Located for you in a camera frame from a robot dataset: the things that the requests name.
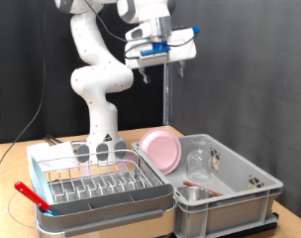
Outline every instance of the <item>wire rack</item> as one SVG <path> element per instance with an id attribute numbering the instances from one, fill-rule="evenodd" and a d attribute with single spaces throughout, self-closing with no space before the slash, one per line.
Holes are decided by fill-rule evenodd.
<path id="1" fill-rule="evenodd" d="M 45 171 L 50 190 L 56 204 L 74 201 L 78 199 L 90 198 L 95 196 L 118 193 L 128 190 L 142 189 L 152 187 L 150 180 L 146 177 L 138 165 L 138 154 L 130 150 L 119 150 L 116 152 L 126 152 L 134 155 L 132 160 L 116 159 L 114 162 L 99 162 L 97 164 L 78 163 L 78 166 L 68 168 L 67 170 Z M 73 158 L 83 156 L 97 156 L 106 153 L 101 152 L 88 155 L 74 156 Z M 68 158 L 56 158 L 56 160 L 67 160 Z"/>

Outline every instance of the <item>table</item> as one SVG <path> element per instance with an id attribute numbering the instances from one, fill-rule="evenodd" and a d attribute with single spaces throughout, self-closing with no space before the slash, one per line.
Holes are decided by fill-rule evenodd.
<path id="1" fill-rule="evenodd" d="M 177 136 L 182 136 L 180 132 L 170 126 L 165 127 L 174 132 Z M 129 149 L 132 143 L 139 141 L 142 136 L 152 128 L 138 129 L 132 131 L 122 131 L 119 135 L 124 138 Z M 85 140 L 86 136 L 60 138 L 62 141 L 79 141 Z M 30 141 L 17 143 L 4 159 L 0 167 L 0 238 L 16 237 L 16 238 L 35 238 L 37 237 L 36 229 L 25 227 L 14 221 L 9 215 L 7 205 L 10 198 L 14 195 L 14 183 L 18 180 L 24 182 L 31 187 L 31 179 L 29 176 L 28 158 L 26 147 L 41 143 L 43 141 Z M 10 144 L 0 145 L 0 158 L 9 148 Z M 33 204 L 24 198 L 21 194 L 17 194 L 11 201 L 12 215 L 23 224 L 35 227 L 35 215 Z M 262 232 L 249 238 L 301 238 L 301 219 L 291 211 L 274 202 L 272 210 L 280 215 L 278 220 L 278 228 Z"/>

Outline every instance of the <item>metal cup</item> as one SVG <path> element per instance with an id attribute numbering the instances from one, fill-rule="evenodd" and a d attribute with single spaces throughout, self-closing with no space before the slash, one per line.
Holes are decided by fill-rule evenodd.
<path id="1" fill-rule="evenodd" d="M 210 191 L 196 186 L 183 186 L 180 187 L 178 191 L 188 201 L 197 201 L 197 200 L 207 199 L 214 196 Z"/>

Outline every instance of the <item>black curtain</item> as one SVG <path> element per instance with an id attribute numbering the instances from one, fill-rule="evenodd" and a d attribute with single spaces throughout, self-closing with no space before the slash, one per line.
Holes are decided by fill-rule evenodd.
<path id="1" fill-rule="evenodd" d="M 60 13 L 52 0 L 43 37 L 43 17 L 50 0 L 0 1 L 0 142 L 13 142 L 34 117 L 43 91 L 43 44 L 46 43 L 47 83 L 40 115 L 21 141 L 45 134 L 55 137 L 89 133 L 85 101 L 71 88 L 70 76 L 85 63 L 79 58 L 70 32 L 71 14 Z M 99 14 L 109 30 L 124 38 L 135 27 L 124 23 L 115 4 Z M 125 44 L 109 36 L 97 21 L 108 49 L 124 62 Z M 108 94 L 119 110 L 119 130 L 162 124 L 163 67 L 147 69 L 152 81 L 145 85 L 134 70 L 132 88 Z"/>
<path id="2" fill-rule="evenodd" d="M 172 66 L 172 125 L 207 133 L 284 183 L 301 217 L 301 0 L 177 0 L 201 28 L 185 77 Z"/>

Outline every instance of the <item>clear glass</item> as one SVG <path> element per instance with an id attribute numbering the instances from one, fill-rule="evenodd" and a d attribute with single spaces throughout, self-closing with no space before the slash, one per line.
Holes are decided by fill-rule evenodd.
<path id="1" fill-rule="evenodd" d="M 209 136 L 199 136 L 191 141 L 198 145 L 198 150 L 192 151 L 188 155 L 187 177 L 193 181 L 207 181 L 211 177 L 212 169 L 211 138 Z"/>

